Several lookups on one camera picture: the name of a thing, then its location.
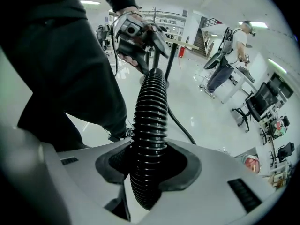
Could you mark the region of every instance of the white t-shirt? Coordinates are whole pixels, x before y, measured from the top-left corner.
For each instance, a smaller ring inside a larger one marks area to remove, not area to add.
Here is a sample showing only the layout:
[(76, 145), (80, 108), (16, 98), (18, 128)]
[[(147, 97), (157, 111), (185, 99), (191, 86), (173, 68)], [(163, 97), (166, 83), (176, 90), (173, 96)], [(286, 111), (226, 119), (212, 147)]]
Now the white t-shirt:
[(231, 64), (232, 67), (235, 67), (239, 63), (239, 61), (237, 61), (237, 59), (239, 57), (239, 53), (238, 53), (238, 49), (237, 49), (238, 42), (241, 42), (244, 46), (246, 46), (246, 44), (247, 44), (247, 34), (242, 30), (238, 30), (234, 33), (233, 42), (232, 42), (233, 51), (230, 54), (225, 56), (228, 63), (234, 62), (234, 64)]

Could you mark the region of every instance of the black corrugated hose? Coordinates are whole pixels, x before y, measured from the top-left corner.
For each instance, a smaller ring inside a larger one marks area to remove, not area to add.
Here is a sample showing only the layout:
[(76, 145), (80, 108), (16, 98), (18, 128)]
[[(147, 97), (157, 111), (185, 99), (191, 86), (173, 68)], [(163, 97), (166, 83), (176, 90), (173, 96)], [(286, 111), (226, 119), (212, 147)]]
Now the black corrugated hose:
[(165, 76), (153, 68), (145, 76), (135, 107), (130, 180), (139, 204), (150, 210), (159, 199), (163, 156), (167, 149), (168, 103)]

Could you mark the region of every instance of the vent slot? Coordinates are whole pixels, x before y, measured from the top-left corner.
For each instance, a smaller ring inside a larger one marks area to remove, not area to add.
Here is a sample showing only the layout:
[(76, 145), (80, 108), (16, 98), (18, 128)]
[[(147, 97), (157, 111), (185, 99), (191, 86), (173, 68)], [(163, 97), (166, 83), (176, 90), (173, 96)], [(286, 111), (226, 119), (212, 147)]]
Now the vent slot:
[(61, 161), (61, 163), (62, 163), (63, 165), (67, 165), (67, 164), (70, 164), (70, 163), (73, 163), (73, 162), (77, 162), (78, 159), (75, 158), (75, 157), (68, 157), (68, 158), (63, 158), (63, 159), (61, 159), (60, 161)]
[(250, 190), (250, 188), (242, 181), (242, 179), (228, 181), (228, 184), (238, 197), (247, 213), (251, 212), (254, 208), (262, 203), (262, 201)]

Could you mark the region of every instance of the man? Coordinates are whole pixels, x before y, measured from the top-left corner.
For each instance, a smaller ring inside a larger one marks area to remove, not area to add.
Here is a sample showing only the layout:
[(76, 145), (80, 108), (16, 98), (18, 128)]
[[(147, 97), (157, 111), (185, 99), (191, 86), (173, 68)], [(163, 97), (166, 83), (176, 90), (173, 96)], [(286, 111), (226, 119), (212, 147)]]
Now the man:
[[(1, 0), (0, 45), (33, 92), (18, 126), (57, 151), (86, 147), (65, 113), (116, 138), (130, 136), (124, 99), (80, 0), (15, 1), (17, 15)], [(106, 1), (118, 15), (138, 11), (134, 0)], [(120, 57), (137, 67), (132, 58)]]
[(224, 56), (217, 70), (207, 82), (204, 88), (205, 92), (211, 97), (216, 98), (214, 91), (223, 84), (233, 72), (233, 67), (240, 61), (248, 65), (248, 60), (245, 56), (245, 47), (247, 43), (247, 34), (253, 32), (253, 27), (249, 21), (245, 21), (242, 25), (233, 30), (232, 49), (233, 51)]

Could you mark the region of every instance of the fire extinguisher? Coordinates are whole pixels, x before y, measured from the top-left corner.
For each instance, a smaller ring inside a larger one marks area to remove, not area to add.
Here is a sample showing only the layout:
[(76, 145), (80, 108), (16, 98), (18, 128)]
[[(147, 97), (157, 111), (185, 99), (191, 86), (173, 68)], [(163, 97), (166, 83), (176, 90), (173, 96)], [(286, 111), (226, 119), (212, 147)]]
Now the fire extinguisher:
[(180, 58), (183, 57), (185, 48), (186, 48), (185, 46), (180, 48), (178, 57)]

